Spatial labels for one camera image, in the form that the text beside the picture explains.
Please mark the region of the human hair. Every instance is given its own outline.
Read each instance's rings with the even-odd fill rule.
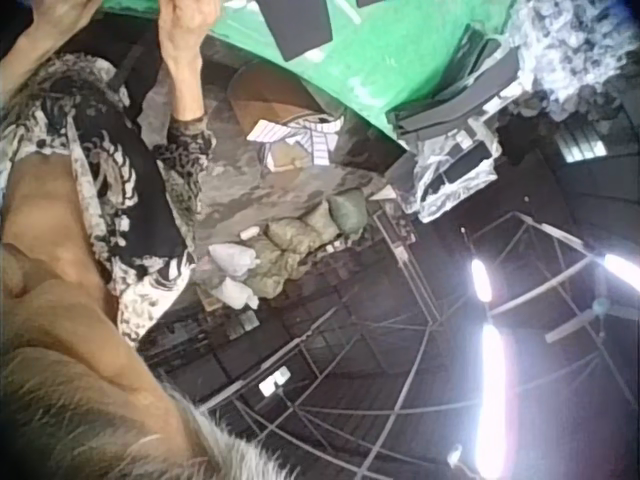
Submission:
[[[202,456],[176,463],[138,447],[150,435],[137,421],[69,395],[81,392],[77,368],[51,359],[56,376],[39,385],[12,385],[3,369],[0,431],[3,478],[134,480],[287,480],[289,475],[258,445],[230,435],[176,391],[166,391],[178,408],[193,450]],[[87,382],[86,388],[93,388]]]

